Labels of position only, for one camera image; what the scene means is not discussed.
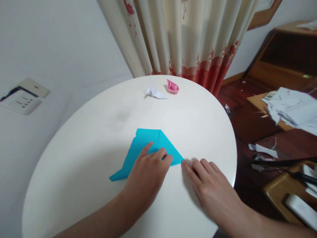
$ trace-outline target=blue paper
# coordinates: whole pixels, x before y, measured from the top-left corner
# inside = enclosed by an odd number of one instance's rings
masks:
[[[129,176],[134,162],[138,158],[139,154],[151,141],[153,141],[153,145],[150,148],[148,154],[156,153],[163,147],[166,149],[167,154],[173,156],[171,166],[180,164],[182,160],[184,160],[161,130],[137,129],[135,134],[136,135],[132,141],[122,169],[109,177],[111,181],[126,179]]]

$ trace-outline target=electrical outlet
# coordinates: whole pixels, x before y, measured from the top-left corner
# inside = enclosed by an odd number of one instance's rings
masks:
[[[3,106],[12,111],[18,112],[23,115],[30,114],[42,101],[33,95],[19,90],[4,99],[0,106]]]
[[[39,96],[40,98],[44,98],[49,94],[49,90],[39,84],[38,82],[34,81],[31,78],[26,78],[25,80],[21,81],[18,86],[26,89],[27,91]]]

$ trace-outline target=floral curtain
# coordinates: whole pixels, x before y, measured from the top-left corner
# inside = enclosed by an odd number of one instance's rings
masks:
[[[100,0],[135,77],[176,75],[217,96],[257,0]]]

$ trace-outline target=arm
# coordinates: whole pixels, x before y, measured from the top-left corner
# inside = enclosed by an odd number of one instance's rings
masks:
[[[210,218],[233,238],[317,237],[311,229],[274,221],[245,205],[225,175],[205,159],[195,160],[190,167],[182,162],[191,179],[203,209]]]
[[[152,144],[142,150],[125,187],[112,201],[56,237],[120,237],[126,233],[154,202],[173,160],[164,148],[147,155]]]

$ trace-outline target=pink paper boat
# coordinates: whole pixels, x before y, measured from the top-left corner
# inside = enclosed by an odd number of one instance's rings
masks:
[[[177,84],[173,83],[171,80],[167,79],[167,88],[170,92],[177,94],[179,91],[179,87]]]

